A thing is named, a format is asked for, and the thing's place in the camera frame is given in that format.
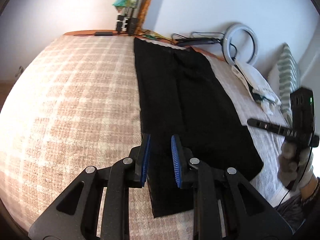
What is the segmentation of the right forearm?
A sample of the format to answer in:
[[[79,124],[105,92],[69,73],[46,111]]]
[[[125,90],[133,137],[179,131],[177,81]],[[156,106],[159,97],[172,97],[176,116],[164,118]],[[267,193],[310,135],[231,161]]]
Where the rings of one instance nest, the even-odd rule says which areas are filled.
[[[319,209],[319,177],[313,176],[308,185],[300,189],[303,209]]]

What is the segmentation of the right hand grey glove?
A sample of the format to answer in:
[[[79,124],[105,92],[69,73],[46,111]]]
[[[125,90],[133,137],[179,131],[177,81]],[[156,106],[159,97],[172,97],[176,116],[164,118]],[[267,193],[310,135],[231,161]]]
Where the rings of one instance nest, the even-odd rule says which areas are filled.
[[[310,147],[297,154],[297,146],[294,143],[284,141],[281,146],[281,154],[278,157],[278,179],[289,189],[289,183],[296,181],[297,169],[304,172],[296,189],[302,189],[310,182],[313,176],[313,153]]]

